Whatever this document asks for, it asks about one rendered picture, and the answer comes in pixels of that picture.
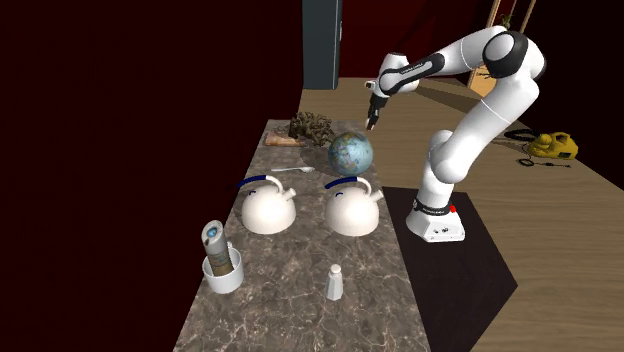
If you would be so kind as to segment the yellow vacuum cleaner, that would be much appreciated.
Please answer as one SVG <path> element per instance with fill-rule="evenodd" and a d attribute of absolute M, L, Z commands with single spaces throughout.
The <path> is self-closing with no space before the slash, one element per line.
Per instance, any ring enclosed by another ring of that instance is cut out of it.
<path fill-rule="evenodd" d="M 506 138 L 524 142 L 521 150 L 526 158 L 517 162 L 525 167 L 535 166 L 533 157 L 557 160 L 574 160 L 578 154 L 578 145 L 570 134 L 565 132 L 541 133 L 532 129 L 515 129 L 504 133 Z"/>

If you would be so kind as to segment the dark grey door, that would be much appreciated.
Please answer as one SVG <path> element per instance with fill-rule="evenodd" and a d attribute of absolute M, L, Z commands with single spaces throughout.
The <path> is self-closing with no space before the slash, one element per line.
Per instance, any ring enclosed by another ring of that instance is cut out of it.
<path fill-rule="evenodd" d="M 338 86 L 343 0 L 302 0 L 303 88 Z"/>

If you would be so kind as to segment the dark robot stand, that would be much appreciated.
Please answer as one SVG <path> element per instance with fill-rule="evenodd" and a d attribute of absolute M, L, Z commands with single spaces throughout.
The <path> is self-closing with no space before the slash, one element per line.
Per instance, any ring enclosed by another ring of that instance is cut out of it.
<path fill-rule="evenodd" d="M 417 191 L 383 189 L 432 352 L 471 352 L 518 284 L 471 199 L 455 192 L 461 242 L 427 243 L 406 226 Z"/>

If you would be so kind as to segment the blue world globe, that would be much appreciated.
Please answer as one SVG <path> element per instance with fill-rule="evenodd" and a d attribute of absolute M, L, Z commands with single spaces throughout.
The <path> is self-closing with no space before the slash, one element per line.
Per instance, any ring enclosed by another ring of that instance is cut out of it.
<path fill-rule="evenodd" d="M 372 164 L 374 152 L 362 134 L 345 132 L 338 135 L 328 149 L 330 167 L 343 176 L 358 176 Z"/>

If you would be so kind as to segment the grey cylindrical bottle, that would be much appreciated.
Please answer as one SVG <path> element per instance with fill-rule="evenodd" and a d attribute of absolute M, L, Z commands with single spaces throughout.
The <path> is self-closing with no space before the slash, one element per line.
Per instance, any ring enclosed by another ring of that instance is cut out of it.
<path fill-rule="evenodd" d="M 219 220 L 212 220 L 204 226 L 201 241 L 214 276 L 224 276 L 234 270 L 223 224 Z"/>

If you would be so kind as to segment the white cup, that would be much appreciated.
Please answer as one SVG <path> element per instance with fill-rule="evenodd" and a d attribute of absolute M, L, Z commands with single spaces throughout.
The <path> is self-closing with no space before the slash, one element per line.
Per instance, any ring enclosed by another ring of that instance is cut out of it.
<path fill-rule="evenodd" d="M 208 286 L 216 294 L 229 294 L 238 289 L 244 280 L 244 266 L 241 253 L 234 247 L 229 247 L 229 255 L 233 270 L 223 276 L 215 276 L 207 257 L 202 262 L 202 270 Z"/>

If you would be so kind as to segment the dark green leafy plant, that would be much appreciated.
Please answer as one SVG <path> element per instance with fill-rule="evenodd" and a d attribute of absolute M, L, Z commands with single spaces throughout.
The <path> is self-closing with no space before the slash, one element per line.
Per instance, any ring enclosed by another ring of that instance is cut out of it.
<path fill-rule="evenodd" d="M 332 120 L 312 112 L 298 112 L 289 123 L 288 136 L 294 139 L 303 137 L 317 147 L 323 147 L 335 136 L 331 128 Z"/>

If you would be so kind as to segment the white salt shaker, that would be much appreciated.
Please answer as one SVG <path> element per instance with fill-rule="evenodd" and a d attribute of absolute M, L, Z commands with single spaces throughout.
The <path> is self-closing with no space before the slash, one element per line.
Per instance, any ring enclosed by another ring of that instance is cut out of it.
<path fill-rule="evenodd" d="M 325 296 L 327 299 L 336 301 L 343 295 L 343 276 L 341 266 L 338 264 L 332 264 L 330 266 L 327 280 L 325 284 Z"/>

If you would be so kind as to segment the wooden ladder shelf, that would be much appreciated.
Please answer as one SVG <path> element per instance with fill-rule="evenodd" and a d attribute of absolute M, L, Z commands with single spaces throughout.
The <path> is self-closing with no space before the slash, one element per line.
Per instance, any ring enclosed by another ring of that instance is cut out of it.
<path fill-rule="evenodd" d="M 536 0 L 493 0 L 486 26 L 499 25 L 502 16 L 509 17 L 510 29 L 523 33 L 533 11 Z M 489 93 L 496 80 L 489 76 L 485 66 L 480 66 L 470 73 L 467 87 L 481 96 Z"/>

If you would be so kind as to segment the brown wooden board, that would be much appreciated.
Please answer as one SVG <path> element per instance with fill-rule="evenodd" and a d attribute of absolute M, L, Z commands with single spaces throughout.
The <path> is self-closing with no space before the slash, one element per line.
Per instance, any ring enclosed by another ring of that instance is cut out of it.
<path fill-rule="evenodd" d="M 302 139 L 295 139 L 288 136 L 284 137 L 273 133 L 267 134 L 264 144 L 266 146 L 282 147 L 302 147 L 306 145 L 306 143 Z"/>

